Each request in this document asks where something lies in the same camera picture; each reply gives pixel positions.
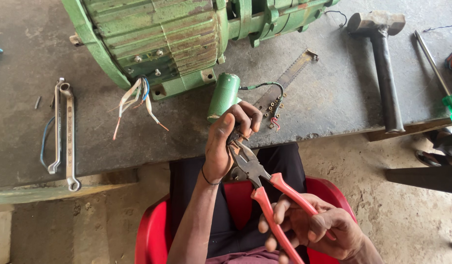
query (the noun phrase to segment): hacksaw blade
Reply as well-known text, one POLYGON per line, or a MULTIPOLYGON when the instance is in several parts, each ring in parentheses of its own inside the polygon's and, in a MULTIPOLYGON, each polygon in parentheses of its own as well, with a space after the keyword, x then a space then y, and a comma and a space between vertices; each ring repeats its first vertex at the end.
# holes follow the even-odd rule
MULTIPOLYGON (((294 80, 294 78, 299 74, 299 72, 311 62, 311 60, 316 57, 318 60, 318 55, 314 52, 310 51, 308 48, 294 61, 293 64, 278 78, 277 83, 283 86, 283 89, 286 89, 290 83, 294 80)), ((270 87, 270 89, 254 104, 258 110, 265 113, 268 109, 268 106, 271 102, 276 100, 280 96, 280 88, 276 85, 270 87)))

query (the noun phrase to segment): pliers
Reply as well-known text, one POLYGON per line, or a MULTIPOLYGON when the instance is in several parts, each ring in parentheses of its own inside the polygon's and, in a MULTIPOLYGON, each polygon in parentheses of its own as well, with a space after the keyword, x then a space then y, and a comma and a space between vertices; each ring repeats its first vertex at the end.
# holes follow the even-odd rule
MULTIPOLYGON (((281 226, 275 223, 275 220, 273 219, 273 209, 271 208, 270 200, 268 199, 267 193, 265 192, 262 183, 260 183, 259 177, 264 178, 276 189, 279 189, 285 195, 290 197, 293 201, 299 204, 299 206, 302 207, 308 215, 316 215, 316 209, 298 192, 296 192, 293 188, 285 183, 280 172, 272 175, 268 174, 268 172, 265 171, 264 167, 258 161, 257 157, 253 154, 252 150, 250 150, 250 148, 237 140, 231 141, 228 147, 232 159, 234 160, 234 165, 237 166, 237 168, 239 168, 239 170, 241 170, 247 176, 247 179, 252 182, 254 190, 251 197, 252 199, 256 200, 262 208, 265 219, 267 219, 268 225, 270 226, 272 233, 275 235, 275 238, 278 240, 281 247, 285 249, 285 252, 295 264, 304 264, 301 257, 293 248, 285 233, 281 229, 281 226)), ((326 235, 331 240, 335 240, 334 234, 327 232, 326 235)))

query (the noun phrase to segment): person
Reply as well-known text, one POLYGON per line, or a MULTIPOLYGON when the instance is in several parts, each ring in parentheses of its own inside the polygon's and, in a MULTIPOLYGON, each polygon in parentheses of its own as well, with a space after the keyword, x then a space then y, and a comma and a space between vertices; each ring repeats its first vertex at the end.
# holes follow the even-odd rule
POLYGON ((433 148, 444 153, 428 153, 422 150, 415 151, 415 157, 419 162, 429 167, 452 165, 452 132, 444 127, 423 133, 423 135, 433 143, 433 148))
MULTIPOLYGON (((288 263, 277 251, 268 223, 256 201, 250 219, 237 230, 229 214, 222 177, 232 166, 226 140, 235 123, 246 137, 258 132, 262 114, 253 105, 233 105, 211 125, 205 157, 170 163, 171 235, 169 264, 271 264, 288 263)), ((270 174, 281 172, 285 182, 306 198, 318 212, 309 217, 287 196, 262 181, 273 202, 275 222, 281 224, 303 261, 309 263, 306 247, 332 256, 343 264, 383 263, 370 239, 345 210, 306 194, 305 174, 297 144, 261 149, 257 158, 270 174), (324 234, 331 229, 331 241, 324 234)))

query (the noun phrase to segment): pliers jaw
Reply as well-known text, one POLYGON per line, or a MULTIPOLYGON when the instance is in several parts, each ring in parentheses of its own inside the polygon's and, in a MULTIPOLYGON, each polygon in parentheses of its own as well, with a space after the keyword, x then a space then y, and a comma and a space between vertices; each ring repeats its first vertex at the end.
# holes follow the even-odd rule
POLYGON ((262 187, 259 177, 268 181, 271 179, 270 174, 265 171, 250 148, 237 140, 232 141, 228 147, 234 164, 247 175, 247 179, 252 182, 254 189, 262 187))

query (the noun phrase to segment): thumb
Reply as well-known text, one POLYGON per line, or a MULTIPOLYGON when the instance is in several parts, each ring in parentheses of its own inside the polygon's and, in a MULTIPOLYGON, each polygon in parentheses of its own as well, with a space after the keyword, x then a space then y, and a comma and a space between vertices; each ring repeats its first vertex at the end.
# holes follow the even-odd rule
POLYGON ((219 118, 214 124, 212 129, 210 130, 212 135, 210 137, 212 140, 212 147, 217 146, 225 146, 226 140, 229 134, 234 129, 234 115, 231 113, 227 113, 223 116, 223 118, 219 118))
POLYGON ((334 208, 313 215, 309 221, 309 241, 312 243, 319 242, 325 235, 325 232, 331 228, 347 231, 352 223, 354 222, 350 214, 342 208, 334 208))

